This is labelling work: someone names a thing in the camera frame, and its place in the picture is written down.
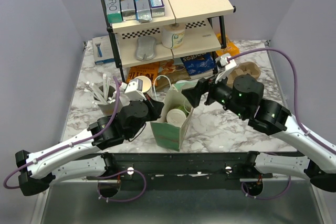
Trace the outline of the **stack of green paper cups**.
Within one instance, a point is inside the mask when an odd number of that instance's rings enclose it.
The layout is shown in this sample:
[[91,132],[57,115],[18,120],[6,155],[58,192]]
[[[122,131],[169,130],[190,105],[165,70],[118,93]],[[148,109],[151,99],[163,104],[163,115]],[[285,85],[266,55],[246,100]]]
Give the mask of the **stack of green paper cups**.
[[152,97],[152,81],[146,76],[138,76],[137,79],[142,80],[142,93],[148,94]]

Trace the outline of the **single green paper cup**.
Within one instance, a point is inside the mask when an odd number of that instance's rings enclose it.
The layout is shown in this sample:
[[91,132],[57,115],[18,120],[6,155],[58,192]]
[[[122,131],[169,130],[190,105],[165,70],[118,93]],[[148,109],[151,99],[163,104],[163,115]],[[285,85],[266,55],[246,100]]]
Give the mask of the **single green paper cup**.
[[188,117],[188,112],[184,105],[178,105],[170,109],[166,115],[168,124],[175,127],[181,127]]

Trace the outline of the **green Fresh paper bag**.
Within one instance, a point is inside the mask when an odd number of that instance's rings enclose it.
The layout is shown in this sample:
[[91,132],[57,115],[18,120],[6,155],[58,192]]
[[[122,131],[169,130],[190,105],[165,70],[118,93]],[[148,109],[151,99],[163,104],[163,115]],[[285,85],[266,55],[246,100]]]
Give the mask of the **green Fresh paper bag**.
[[174,151],[181,149],[193,113],[193,108],[182,91],[195,85],[196,82],[186,80],[175,84],[169,82],[161,117],[150,123],[158,146]]

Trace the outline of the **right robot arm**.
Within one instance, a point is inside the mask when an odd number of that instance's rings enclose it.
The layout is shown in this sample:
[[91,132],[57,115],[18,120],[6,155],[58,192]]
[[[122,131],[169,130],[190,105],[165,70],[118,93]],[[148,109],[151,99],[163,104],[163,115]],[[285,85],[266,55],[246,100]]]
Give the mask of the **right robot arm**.
[[182,90],[193,108],[200,104],[206,93],[206,105],[218,102],[248,126],[266,135],[278,138],[301,156],[273,156],[261,152],[248,152],[241,171],[249,178],[257,174],[283,174],[309,180],[314,186],[335,192],[335,146],[326,140],[317,143],[304,132],[294,114],[281,104],[265,99],[264,85],[246,74],[235,79],[232,87],[226,80],[216,82],[213,77],[200,79],[192,88]]

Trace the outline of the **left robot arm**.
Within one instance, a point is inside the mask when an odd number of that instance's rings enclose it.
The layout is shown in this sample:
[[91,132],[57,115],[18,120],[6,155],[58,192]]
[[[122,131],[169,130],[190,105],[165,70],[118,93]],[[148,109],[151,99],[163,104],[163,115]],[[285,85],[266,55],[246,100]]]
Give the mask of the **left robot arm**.
[[163,107],[163,102],[153,99],[131,101],[115,116],[100,118],[71,139],[35,153],[17,152],[21,192],[24,196],[36,195],[55,182],[83,176],[112,179],[117,171],[115,164],[103,155],[88,161],[83,157],[135,138],[147,122],[160,118]]

